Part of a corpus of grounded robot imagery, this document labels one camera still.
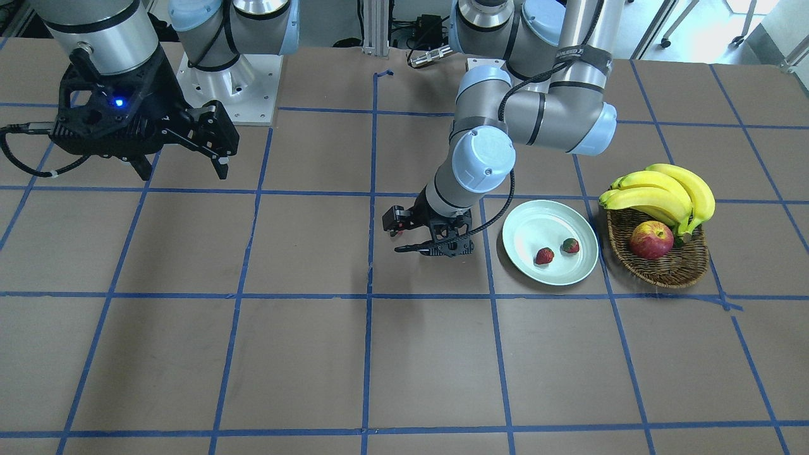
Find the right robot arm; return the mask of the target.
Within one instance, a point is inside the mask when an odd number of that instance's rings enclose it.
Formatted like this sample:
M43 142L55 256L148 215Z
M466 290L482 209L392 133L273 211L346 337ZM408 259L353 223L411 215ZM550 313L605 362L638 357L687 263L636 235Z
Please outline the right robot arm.
M228 176L240 136L235 106L265 90L248 56L294 54L300 45L297 1L171 1L169 20L141 1L32 1L31 7L68 55L52 122L11 124L10 133L47 135L73 163L38 171L57 178L92 156L152 176L149 156L177 144L210 159Z

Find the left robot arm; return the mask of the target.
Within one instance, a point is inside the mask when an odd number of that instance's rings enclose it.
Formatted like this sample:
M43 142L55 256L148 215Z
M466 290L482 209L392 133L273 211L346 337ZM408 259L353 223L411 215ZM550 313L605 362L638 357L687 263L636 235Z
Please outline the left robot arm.
M623 1L456 1L449 43L499 59L462 77L447 158L413 206L395 205L382 227L395 236L426 227L430 239L397 253L455 257L473 251L471 208L505 179L517 145L598 155L617 127L604 100Z

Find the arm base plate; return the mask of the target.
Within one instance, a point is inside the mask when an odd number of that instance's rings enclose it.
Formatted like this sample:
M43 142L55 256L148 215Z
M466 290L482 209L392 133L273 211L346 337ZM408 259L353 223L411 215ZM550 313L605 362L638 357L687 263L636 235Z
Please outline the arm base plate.
M283 56L243 54L228 69L206 72L188 68L185 54L177 80L193 107L218 100L237 126L271 126L283 61Z
M481 66L493 66L499 69L503 69L505 63L506 62L502 59L467 58L466 70L469 71L472 70L473 68Z

